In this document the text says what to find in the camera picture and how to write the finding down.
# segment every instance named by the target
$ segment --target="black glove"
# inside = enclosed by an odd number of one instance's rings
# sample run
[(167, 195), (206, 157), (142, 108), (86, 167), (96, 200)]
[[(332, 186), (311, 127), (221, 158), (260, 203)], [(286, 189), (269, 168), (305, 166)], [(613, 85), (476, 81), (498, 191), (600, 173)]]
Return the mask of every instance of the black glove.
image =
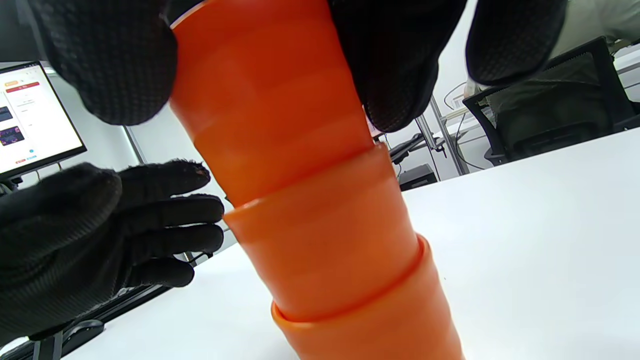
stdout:
[[(467, 0), (327, 2), (369, 119), (382, 131), (402, 129), (427, 108), (440, 53)], [(77, 88), (87, 109), (110, 124), (133, 125), (153, 117), (168, 100), (177, 66), (168, 23), (199, 0), (25, 3), (48, 60)], [(471, 78), (507, 85), (542, 69), (566, 4), (478, 0), (467, 42)]]
[(0, 197), (0, 347), (122, 288), (189, 284), (192, 266), (172, 254), (218, 250), (224, 208), (212, 195), (174, 195), (210, 180), (187, 161), (120, 173), (83, 164)]

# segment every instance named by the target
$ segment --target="white table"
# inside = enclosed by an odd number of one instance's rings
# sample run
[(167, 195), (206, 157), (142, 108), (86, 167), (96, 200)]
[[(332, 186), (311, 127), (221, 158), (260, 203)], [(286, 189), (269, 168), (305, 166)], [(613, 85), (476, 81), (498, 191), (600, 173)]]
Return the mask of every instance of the white table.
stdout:
[[(640, 359), (638, 164), (635, 130), (406, 193), (467, 360)], [(66, 359), (296, 358), (238, 245), (196, 272)]]

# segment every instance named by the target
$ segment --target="monitor screen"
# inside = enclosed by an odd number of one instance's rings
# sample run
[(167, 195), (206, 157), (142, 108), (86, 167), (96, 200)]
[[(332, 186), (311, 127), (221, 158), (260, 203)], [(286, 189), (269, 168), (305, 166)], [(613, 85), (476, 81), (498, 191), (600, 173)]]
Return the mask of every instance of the monitor screen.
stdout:
[(0, 180), (84, 151), (39, 63), (0, 69)]

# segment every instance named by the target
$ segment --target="office chair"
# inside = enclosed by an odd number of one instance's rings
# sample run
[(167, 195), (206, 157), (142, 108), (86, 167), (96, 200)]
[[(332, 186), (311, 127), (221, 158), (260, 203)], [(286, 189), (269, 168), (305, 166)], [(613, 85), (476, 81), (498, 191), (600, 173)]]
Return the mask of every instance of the office chair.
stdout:
[[(484, 157), (493, 166), (640, 126), (640, 116), (636, 113), (636, 107), (627, 98), (604, 37), (592, 40), (572, 51), (551, 59), (545, 71), (552, 70), (583, 56), (589, 56), (593, 61), (594, 71), (599, 82), (599, 101), (602, 102), (601, 105), (608, 117), (606, 124), (599, 124), (594, 119), (584, 117), (584, 119), (577, 119), (571, 124), (548, 126), (545, 129), (533, 131), (524, 138), (512, 142), (511, 146), (507, 146), (506, 143), (512, 139), (503, 137), (500, 131), (499, 116), (496, 116), (497, 124), (494, 126), (483, 112), (483, 109), (489, 107), (490, 101), (487, 101), (487, 98), (510, 88), (510, 86), (490, 88), (463, 100), (463, 104), (476, 117), (484, 129), (490, 144), (490, 148)], [(536, 101), (536, 105), (544, 108), (546, 104), (541, 99), (545, 97), (553, 99), (556, 96), (564, 97), (567, 91), (571, 92), (572, 90), (575, 91), (575, 94), (580, 94), (580, 86), (588, 85), (563, 84), (563, 86), (557, 88), (547, 89), (542, 94), (536, 94), (532, 101)]]

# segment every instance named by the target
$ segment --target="stacked cups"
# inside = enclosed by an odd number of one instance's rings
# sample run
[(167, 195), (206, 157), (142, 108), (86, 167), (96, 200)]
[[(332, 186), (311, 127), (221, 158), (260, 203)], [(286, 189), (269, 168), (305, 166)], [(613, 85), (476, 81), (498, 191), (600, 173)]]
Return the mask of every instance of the stacked cups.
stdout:
[(211, 1), (174, 30), (172, 108), (301, 359), (463, 359), (326, 0)]

